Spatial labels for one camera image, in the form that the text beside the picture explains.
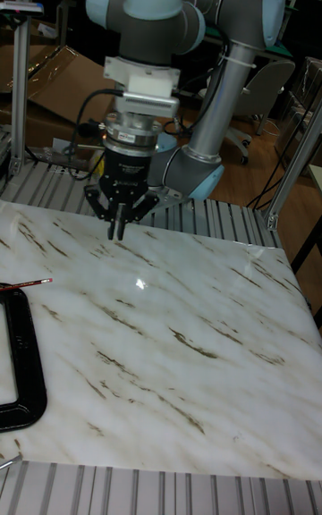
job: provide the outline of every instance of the grooved metal rail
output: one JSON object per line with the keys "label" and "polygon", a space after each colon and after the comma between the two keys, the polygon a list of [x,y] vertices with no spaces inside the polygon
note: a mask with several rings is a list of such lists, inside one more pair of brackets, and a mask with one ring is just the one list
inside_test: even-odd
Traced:
{"label": "grooved metal rail", "polygon": [[23,461],[0,471],[1,515],[319,515],[318,481]]}
{"label": "grooved metal rail", "polygon": [[[30,161],[0,197],[13,203],[94,216],[84,196],[84,183],[72,179],[61,166]],[[156,210],[140,224],[252,245],[282,246],[277,233],[264,228],[259,211],[211,199]]]}

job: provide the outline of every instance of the marble surface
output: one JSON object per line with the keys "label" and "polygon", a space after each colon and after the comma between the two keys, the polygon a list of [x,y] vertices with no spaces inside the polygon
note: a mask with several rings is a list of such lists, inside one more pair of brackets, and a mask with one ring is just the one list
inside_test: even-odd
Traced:
{"label": "marble surface", "polygon": [[[40,421],[26,460],[322,478],[322,348],[280,249],[0,201],[0,281],[28,294]],[[0,401],[8,374],[0,347]]]}

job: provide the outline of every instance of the wire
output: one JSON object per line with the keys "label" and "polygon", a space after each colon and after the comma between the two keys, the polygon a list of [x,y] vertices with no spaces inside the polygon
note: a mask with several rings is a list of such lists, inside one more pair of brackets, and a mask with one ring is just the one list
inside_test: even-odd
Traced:
{"label": "wire", "polygon": [[83,175],[82,177],[79,177],[77,174],[75,174],[72,171],[72,150],[76,147],[75,140],[76,140],[76,135],[78,133],[79,126],[80,126],[81,117],[82,117],[82,115],[84,113],[84,110],[85,110],[87,104],[89,103],[89,101],[93,97],[99,96],[100,94],[110,94],[110,95],[112,94],[114,96],[121,97],[123,95],[123,91],[120,90],[120,89],[110,89],[110,88],[97,89],[95,92],[92,92],[91,94],[89,94],[89,96],[87,96],[87,98],[83,101],[83,103],[82,103],[82,105],[80,107],[80,111],[79,111],[78,116],[77,116],[77,120],[76,120],[76,124],[75,124],[75,129],[74,129],[74,131],[72,133],[72,141],[71,141],[71,144],[69,146],[68,165],[67,165],[69,175],[71,175],[71,177],[75,181],[77,181],[77,182],[83,182],[84,180],[89,179],[92,176],[92,174],[94,173],[94,171],[96,170],[98,164],[100,164],[100,162],[102,161],[103,156],[104,156],[104,152],[103,152],[101,157],[99,158],[98,162],[93,167],[93,169],[89,173],[87,173],[86,175]]}
{"label": "wire", "polygon": [[37,156],[35,156],[33,151],[31,151],[31,149],[28,146],[26,146],[26,144],[25,144],[25,151],[28,153],[28,155],[31,157],[31,159],[34,160],[35,163],[37,163],[39,161]]}
{"label": "wire", "polygon": [[[220,34],[220,37],[221,39],[223,40],[223,51],[220,53],[219,57],[218,57],[218,60],[217,60],[217,63],[216,63],[216,66],[217,67],[220,67],[221,66],[221,69],[220,69],[220,73],[218,75],[218,80],[217,80],[217,83],[216,83],[216,86],[215,86],[215,89],[214,89],[214,92],[211,96],[211,98],[208,100],[207,104],[205,105],[205,107],[202,109],[201,108],[201,111],[199,113],[199,116],[197,117],[197,120],[192,123],[188,128],[186,126],[183,125],[183,120],[181,118],[181,126],[182,126],[182,134],[184,136],[190,136],[192,135],[192,132],[193,132],[193,128],[202,120],[202,118],[204,117],[204,115],[206,114],[206,112],[208,111],[209,107],[210,107],[210,104],[212,103],[217,91],[218,91],[218,88],[219,88],[219,85],[220,85],[220,82],[221,82],[221,79],[223,77],[223,71],[224,71],[224,67],[225,67],[225,63],[226,63],[226,60],[225,58],[229,55],[229,52],[230,52],[230,40],[228,38],[228,36],[225,34],[225,32],[223,30],[221,30],[216,24],[210,24],[209,25],[211,28],[214,28],[217,30],[217,32]],[[188,80],[187,82],[185,82],[183,84],[183,86],[181,86],[181,88],[177,91],[177,94],[180,94],[180,92],[182,92],[183,89],[185,89],[188,84],[192,83],[193,81],[195,80],[200,80],[201,78],[208,78],[211,74],[212,74],[213,70],[208,70],[207,72],[204,72],[198,76],[196,76],[195,78],[191,78],[190,80]],[[174,123],[174,120],[171,120],[170,122],[167,122],[164,126],[164,131],[165,133],[168,133],[168,134],[171,134],[171,135],[175,135],[172,131],[168,131],[166,130],[166,126],[167,125],[170,125],[171,123]]]}
{"label": "wire", "polygon": [[[316,153],[318,148],[313,148],[311,153],[309,154],[309,157],[308,159],[306,160],[304,166],[301,168],[301,173],[300,175],[305,171],[305,169],[308,167],[312,157],[314,156],[314,154]],[[276,185],[278,185],[278,183],[280,183],[282,181],[284,176],[281,177],[281,179],[278,180],[278,182],[274,183],[274,185],[272,185],[272,187],[269,188],[269,190],[267,190],[266,192],[270,191],[271,189],[273,189]],[[266,205],[269,205],[270,202],[272,201],[272,199],[270,199],[269,201],[266,201],[266,203],[263,203],[263,205],[258,205],[258,209],[261,209],[262,207],[265,207]]]}
{"label": "wire", "polygon": [[281,131],[280,131],[280,129],[279,129],[279,127],[278,127],[278,125],[277,125],[275,122],[273,122],[272,120],[266,120],[266,121],[265,121],[265,125],[266,125],[267,123],[271,123],[272,125],[274,125],[274,126],[276,127],[276,129],[278,130],[278,133],[273,133],[272,131],[268,131],[268,130],[263,130],[263,131],[264,131],[265,133],[269,133],[269,135],[270,135],[270,136],[278,137],[278,135],[281,133]]}
{"label": "wire", "polygon": [[305,110],[302,118],[300,119],[299,123],[295,127],[295,129],[294,129],[294,131],[292,133],[292,136],[289,138],[288,142],[286,143],[286,145],[284,147],[284,150],[282,151],[282,154],[278,158],[277,164],[275,165],[275,168],[274,168],[273,172],[270,174],[270,176],[269,176],[269,178],[268,178],[268,180],[267,180],[267,182],[266,182],[266,184],[264,186],[264,189],[246,207],[249,207],[251,205],[251,203],[256,201],[256,203],[255,203],[255,205],[253,207],[253,209],[256,209],[257,206],[258,206],[258,203],[262,199],[263,195],[265,195],[265,193],[267,193],[267,187],[269,186],[269,183],[272,181],[272,179],[273,179],[273,177],[274,177],[278,167],[283,162],[284,155],[286,154],[286,151],[288,150],[288,148],[292,144],[293,140],[295,139],[295,136],[297,135],[297,133],[298,133],[300,127],[301,127],[301,125],[303,124],[306,116],[308,115],[308,113],[310,111],[310,108],[312,107],[312,104],[314,103],[317,94],[318,94],[318,91],[317,91],[316,95],[312,98],[312,100],[310,101],[310,104],[309,104],[308,108]]}

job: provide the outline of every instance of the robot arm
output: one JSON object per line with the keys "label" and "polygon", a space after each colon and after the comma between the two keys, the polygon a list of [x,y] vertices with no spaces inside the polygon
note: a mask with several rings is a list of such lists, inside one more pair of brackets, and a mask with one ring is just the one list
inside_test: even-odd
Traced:
{"label": "robot arm", "polygon": [[[105,64],[105,76],[123,89],[103,136],[105,215],[97,194],[86,191],[96,213],[111,221],[110,239],[118,219],[121,239],[125,224],[158,202],[160,188],[199,199],[214,189],[224,170],[218,151],[233,109],[256,53],[275,43],[284,0],[87,0],[86,9],[91,20],[121,34],[119,56]],[[180,73],[171,68],[171,56],[195,48],[206,22],[228,36],[230,52],[213,72],[190,143],[156,153],[161,126],[155,118],[174,117],[179,104],[172,91]]]}

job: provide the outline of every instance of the wooden floor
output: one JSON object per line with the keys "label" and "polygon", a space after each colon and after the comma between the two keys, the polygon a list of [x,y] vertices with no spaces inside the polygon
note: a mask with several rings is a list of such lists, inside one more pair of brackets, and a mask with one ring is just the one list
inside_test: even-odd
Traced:
{"label": "wooden floor", "polygon": [[[185,113],[185,117],[193,120],[194,116]],[[232,126],[246,131],[253,138],[249,147],[249,162],[242,165],[240,150],[229,140],[225,140],[220,151],[225,171],[210,197],[246,206],[262,191],[277,163],[278,156],[274,149],[276,137],[265,132],[261,136],[256,136],[257,123],[233,122]],[[276,128],[272,124],[268,123],[266,129],[276,133]],[[280,165],[272,182],[280,179],[283,173],[284,169]],[[268,193],[261,203],[268,201],[273,194],[273,191]],[[278,234],[290,262],[321,213],[322,198],[314,182],[300,177],[287,198],[278,221]],[[296,276],[315,314],[322,304],[322,257],[317,247],[309,254]]]}

